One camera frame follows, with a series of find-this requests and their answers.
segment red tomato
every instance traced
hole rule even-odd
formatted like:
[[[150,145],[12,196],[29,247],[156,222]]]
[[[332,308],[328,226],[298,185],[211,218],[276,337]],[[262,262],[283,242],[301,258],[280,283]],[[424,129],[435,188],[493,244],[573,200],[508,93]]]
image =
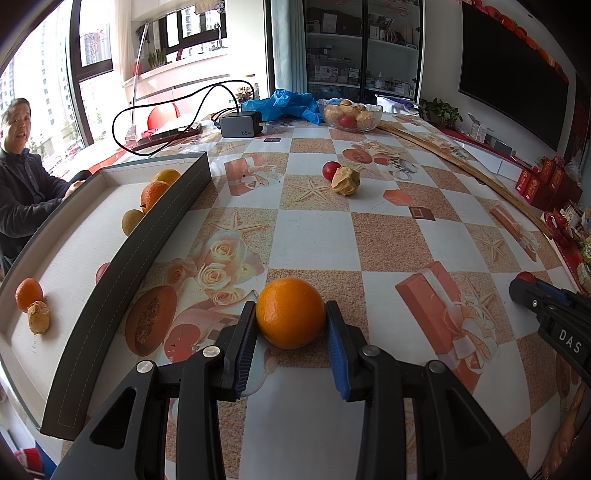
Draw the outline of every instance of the red tomato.
[[[340,126],[345,128],[353,128],[357,126],[357,121],[354,116],[342,116],[336,121]]]
[[[164,353],[172,363],[183,362],[193,354],[201,330],[196,325],[182,323],[173,328],[164,342]]]
[[[329,161],[328,163],[324,164],[322,167],[322,175],[326,180],[332,181],[332,178],[335,176],[335,172],[337,168],[340,168],[340,163],[337,161]]]
[[[515,278],[519,278],[520,280],[526,281],[527,283],[531,283],[535,285],[535,277],[530,272],[519,272]]]

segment metal screw head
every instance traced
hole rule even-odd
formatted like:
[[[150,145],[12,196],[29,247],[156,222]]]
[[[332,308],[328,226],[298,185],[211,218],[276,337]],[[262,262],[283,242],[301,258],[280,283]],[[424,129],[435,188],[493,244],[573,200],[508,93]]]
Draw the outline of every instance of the metal screw head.
[[[203,349],[203,356],[206,356],[207,358],[213,358],[218,356],[220,352],[221,350],[218,346],[210,345]]]
[[[379,355],[379,348],[375,345],[365,345],[362,347],[361,351],[365,356],[378,356]]]
[[[429,362],[429,370],[434,374],[442,374],[445,371],[445,364],[439,360]]]
[[[143,362],[138,363],[138,366],[136,367],[137,371],[141,374],[148,373],[152,368],[153,364],[149,360],[144,360]]]

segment television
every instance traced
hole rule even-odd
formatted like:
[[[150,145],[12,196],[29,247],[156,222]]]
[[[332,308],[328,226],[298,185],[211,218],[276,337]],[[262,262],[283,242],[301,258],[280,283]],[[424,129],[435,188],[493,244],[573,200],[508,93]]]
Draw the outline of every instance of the television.
[[[462,5],[460,93],[500,111],[557,150],[568,84],[515,33],[473,6]]]

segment bottle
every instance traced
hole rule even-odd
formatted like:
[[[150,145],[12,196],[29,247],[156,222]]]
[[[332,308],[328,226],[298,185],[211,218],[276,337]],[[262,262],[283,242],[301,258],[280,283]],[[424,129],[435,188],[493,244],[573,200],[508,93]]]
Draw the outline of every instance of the bottle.
[[[382,78],[382,72],[379,72],[378,78],[375,79],[375,87],[384,89],[384,79]]]

